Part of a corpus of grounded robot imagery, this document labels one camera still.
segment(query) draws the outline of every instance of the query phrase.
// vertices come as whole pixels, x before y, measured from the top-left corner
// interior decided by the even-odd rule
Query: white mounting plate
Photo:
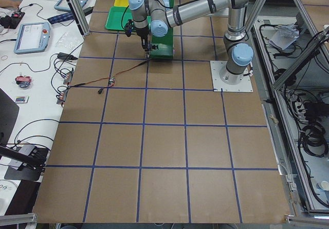
[[[225,66],[227,61],[210,61],[212,85],[215,92],[253,92],[250,76],[242,78],[241,82],[236,85],[230,85],[222,81],[220,78],[220,70]]]

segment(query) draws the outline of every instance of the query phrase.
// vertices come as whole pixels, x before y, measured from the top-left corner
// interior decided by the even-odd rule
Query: black monitor
[[[39,156],[36,158],[35,156],[22,154],[22,151],[20,151],[20,149],[24,147],[31,148],[31,145],[23,145],[23,147],[17,148],[17,150],[7,147],[18,114],[19,107],[0,89],[0,156],[5,156],[25,164],[15,168],[9,166],[5,174],[5,179],[38,180],[43,170],[42,167],[44,166],[48,150],[35,147],[34,151],[38,152]]]

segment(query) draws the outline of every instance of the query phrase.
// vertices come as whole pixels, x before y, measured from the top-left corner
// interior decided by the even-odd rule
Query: handheld device with screen
[[[80,6],[83,7],[84,5],[86,5],[88,0],[79,0],[79,3],[80,3]],[[67,4],[67,1],[66,0],[59,0],[54,8],[56,10],[59,10],[59,11],[64,11],[64,12],[70,12],[70,7],[68,6]]]
[[[35,53],[45,51],[50,34],[47,22],[23,24],[17,36],[14,53]]]

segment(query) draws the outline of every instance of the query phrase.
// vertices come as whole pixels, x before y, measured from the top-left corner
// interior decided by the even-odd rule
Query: white table
[[[41,5],[44,9],[40,12],[40,16],[43,18],[49,18],[55,15],[62,14],[54,9],[54,5],[58,0],[23,0],[21,7],[27,6],[32,3],[37,3]],[[89,0],[84,8],[93,6],[96,0]],[[22,11],[25,12],[20,24],[25,23],[37,23],[45,22],[45,20],[37,17],[37,12],[41,9],[38,5],[33,5],[30,7],[23,8]],[[6,39],[15,39],[19,31],[19,26],[16,29],[10,29],[10,31],[4,35],[0,35],[0,41]],[[71,45],[60,46],[57,44],[58,40],[63,34],[67,33],[69,36],[74,38],[74,42]],[[15,54],[13,52],[15,42],[5,42],[0,44],[0,57],[6,60],[0,60],[0,70],[5,68],[10,63],[25,62],[30,65],[33,70],[43,70],[49,66],[49,58],[54,53],[65,52],[70,53],[75,47],[83,42],[83,37],[81,36],[77,25],[75,22],[65,27],[59,23],[51,25],[50,39],[48,47],[44,52],[40,53],[29,53],[29,54]],[[73,52],[73,55],[78,57],[81,47]],[[28,103],[18,104],[20,107],[20,112],[18,119],[16,121],[15,127],[13,129],[12,135],[10,137],[9,143],[13,143],[14,137],[18,131],[31,121],[38,119],[54,119],[59,120],[62,113],[62,106],[56,104],[56,92],[51,87],[50,79],[55,73],[54,67],[51,62],[51,68],[44,72],[34,73],[26,65],[11,65],[9,68],[0,73],[0,88],[13,100],[18,96],[29,96]],[[27,75],[32,77],[32,85],[26,90],[19,89],[15,83],[15,77],[22,75]],[[55,88],[63,84],[63,79],[57,74],[53,79],[53,84]],[[19,139],[31,135],[45,135],[54,138],[57,130],[57,122],[54,121],[39,121],[29,125],[25,128],[19,136]],[[30,140],[32,143],[43,144],[51,149],[52,142],[46,138],[32,138]],[[10,159],[2,157],[0,164],[8,165]],[[4,178],[7,167],[0,166],[0,179]],[[8,205],[12,199],[11,195],[1,195],[0,199],[3,199],[4,205],[0,206],[0,215],[4,215]]]

